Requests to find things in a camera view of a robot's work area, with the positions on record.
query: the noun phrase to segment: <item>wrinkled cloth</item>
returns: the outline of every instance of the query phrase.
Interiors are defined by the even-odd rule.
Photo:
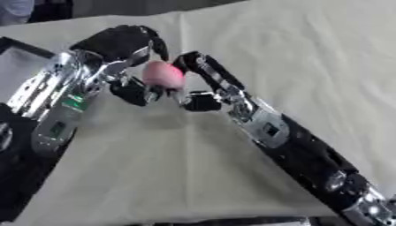
[[[0,35],[58,52],[109,26],[151,26],[168,43],[172,59],[190,50],[212,55],[251,94],[309,128],[391,196],[395,11],[392,0],[257,0],[150,17],[9,26],[0,28]],[[187,86],[208,88],[192,75]],[[106,92],[17,224],[122,225],[252,215],[331,211],[224,114],[187,113],[168,99],[139,108]]]

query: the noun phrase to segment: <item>table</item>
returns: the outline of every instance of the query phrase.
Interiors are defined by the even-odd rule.
[[[106,27],[155,28],[174,58],[210,54],[262,97],[396,191],[396,3],[254,0],[150,17],[8,26],[54,52]],[[189,88],[205,88],[196,79]],[[252,215],[331,215],[216,112],[147,108],[103,93],[19,218],[21,225],[122,225]]]

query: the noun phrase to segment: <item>robotic hand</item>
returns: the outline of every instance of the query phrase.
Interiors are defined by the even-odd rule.
[[[147,62],[151,50],[168,59],[164,41],[149,27],[106,29],[52,57],[0,103],[0,222],[14,219],[41,187],[106,84],[122,97],[125,70]]]
[[[181,106],[227,115],[280,168],[347,222],[356,226],[396,225],[396,200],[387,200],[359,170],[309,130],[249,94],[211,56],[198,52],[173,63],[202,76],[213,92],[192,92]]]

